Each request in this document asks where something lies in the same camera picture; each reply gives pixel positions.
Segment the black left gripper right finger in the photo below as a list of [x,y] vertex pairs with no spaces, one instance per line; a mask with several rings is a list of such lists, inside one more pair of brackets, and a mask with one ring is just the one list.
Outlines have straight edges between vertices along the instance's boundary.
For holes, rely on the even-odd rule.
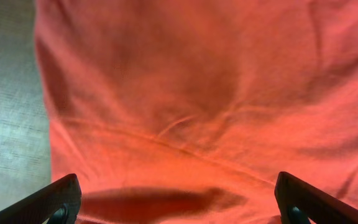
[[287,172],[280,172],[275,198],[282,224],[358,224],[358,210]]

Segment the red soccer t-shirt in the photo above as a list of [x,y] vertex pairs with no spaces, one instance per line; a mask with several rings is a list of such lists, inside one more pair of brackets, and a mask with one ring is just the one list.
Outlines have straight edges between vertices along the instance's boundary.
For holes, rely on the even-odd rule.
[[278,223],[281,171],[358,209],[358,0],[35,6],[78,223]]

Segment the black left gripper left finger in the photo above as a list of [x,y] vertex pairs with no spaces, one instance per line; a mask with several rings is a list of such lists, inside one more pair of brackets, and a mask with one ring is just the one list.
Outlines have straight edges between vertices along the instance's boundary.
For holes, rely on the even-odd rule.
[[0,224],[74,224],[81,206],[76,174],[68,174],[0,211]]

